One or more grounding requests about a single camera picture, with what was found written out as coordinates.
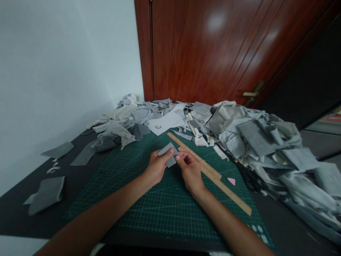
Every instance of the cutting mat grid lines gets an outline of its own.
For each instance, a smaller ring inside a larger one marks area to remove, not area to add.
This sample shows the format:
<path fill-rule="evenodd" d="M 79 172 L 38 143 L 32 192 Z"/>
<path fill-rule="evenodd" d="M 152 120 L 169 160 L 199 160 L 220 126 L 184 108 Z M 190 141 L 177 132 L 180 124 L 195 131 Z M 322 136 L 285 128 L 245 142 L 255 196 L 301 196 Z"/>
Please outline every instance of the cutting mat grid lines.
<path fill-rule="evenodd" d="M 202 173 L 207 189 L 274 249 L 275 245 L 235 164 L 226 159 L 222 160 L 211 147 L 196 147 L 193 142 L 177 135 L 176 137 L 222 175 L 221 181 L 252 208 L 252 215 L 248 216 Z M 113 149 L 64 217 L 75 218 L 142 174 L 148 166 L 151 152 L 163 148 L 169 142 L 178 148 L 166 133 L 160 136 L 151 133 L 142 141 L 127 145 L 124 150 Z M 228 177 L 236 180 L 236 186 L 229 183 Z M 198 238 L 212 241 L 222 239 L 205 212 L 186 190 L 181 169 L 177 165 L 166 168 L 162 181 L 142 196 L 119 219 L 114 229 L 154 232 L 185 239 Z"/>

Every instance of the table surface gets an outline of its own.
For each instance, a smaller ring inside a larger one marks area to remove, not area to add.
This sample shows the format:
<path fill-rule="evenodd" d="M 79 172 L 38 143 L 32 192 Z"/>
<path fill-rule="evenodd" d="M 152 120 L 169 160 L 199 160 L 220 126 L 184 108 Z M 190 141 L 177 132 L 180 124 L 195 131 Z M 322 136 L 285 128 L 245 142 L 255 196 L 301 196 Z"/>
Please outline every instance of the table surface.
<path fill-rule="evenodd" d="M 0 198 L 0 235 L 50 239 L 70 221 L 62 216 L 109 154 L 109 151 L 95 154 L 86 166 L 70 166 L 82 149 L 95 138 L 95 133 L 78 136 L 72 141 L 75 148 L 58 160 L 59 170 L 46 173 L 51 166 L 52 159 L 49 159 Z M 37 192 L 40 181 L 59 176 L 66 176 L 62 201 L 35 216 L 28 216 L 28 206 L 22 205 L 25 200 Z M 254 192 L 251 192 L 251 196 L 278 247 L 279 255 L 335 255 L 339 252 L 333 243 L 306 226 L 281 202 Z M 136 231 L 110 230 L 102 242 L 195 251 L 224 250 L 220 243 L 182 240 Z"/>

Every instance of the person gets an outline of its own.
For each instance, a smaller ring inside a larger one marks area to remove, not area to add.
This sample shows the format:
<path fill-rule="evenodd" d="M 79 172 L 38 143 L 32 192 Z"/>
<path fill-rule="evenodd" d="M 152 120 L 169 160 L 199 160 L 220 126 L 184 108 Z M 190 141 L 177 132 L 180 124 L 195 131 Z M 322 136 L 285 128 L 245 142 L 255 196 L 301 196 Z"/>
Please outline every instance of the person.
<path fill-rule="evenodd" d="M 139 177 L 76 217 L 35 255 L 89 255 L 115 222 L 162 180 L 166 161 L 174 149 L 162 156 L 158 156 L 158 152 L 151 154 L 149 165 Z M 273 255 L 253 230 L 206 189 L 196 158 L 188 152 L 179 152 L 175 159 L 187 190 L 210 217 L 234 255 Z"/>

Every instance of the red-brown door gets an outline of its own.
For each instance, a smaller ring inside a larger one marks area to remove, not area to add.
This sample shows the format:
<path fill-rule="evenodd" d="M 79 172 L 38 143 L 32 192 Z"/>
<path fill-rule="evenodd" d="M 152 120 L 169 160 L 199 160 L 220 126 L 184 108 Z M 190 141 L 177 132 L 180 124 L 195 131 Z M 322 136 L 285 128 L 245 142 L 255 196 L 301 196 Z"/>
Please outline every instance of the red-brown door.
<path fill-rule="evenodd" d="M 243 104 L 243 92 L 275 75 L 329 2 L 153 0 L 154 98 Z"/>

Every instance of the wooden ruler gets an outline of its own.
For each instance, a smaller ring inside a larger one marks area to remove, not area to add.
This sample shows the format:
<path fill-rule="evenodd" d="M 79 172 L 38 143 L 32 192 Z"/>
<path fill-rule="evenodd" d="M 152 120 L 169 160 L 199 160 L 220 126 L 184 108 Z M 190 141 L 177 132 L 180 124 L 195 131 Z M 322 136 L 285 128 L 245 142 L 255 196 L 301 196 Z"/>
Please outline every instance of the wooden ruler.
<path fill-rule="evenodd" d="M 202 158 L 200 158 L 197 154 L 195 154 L 189 147 L 183 144 L 177 137 L 175 137 L 171 133 L 167 133 L 167 135 L 174 140 L 177 144 L 179 144 L 179 150 L 191 153 L 196 159 L 199 160 L 201 171 L 214 183 L 216 184 L 229 198 L 232 199 L 244 212 L 246 212 L 249 216 L 252 214 L 252 209 L 248 206 L 243 200 L 241 200 L 235 193 L 233 193 L 224 183 L 220 181 L 221 174 L 218 173 L 215 169 L 213 169 L 208 163 L 206 163 Z"/>

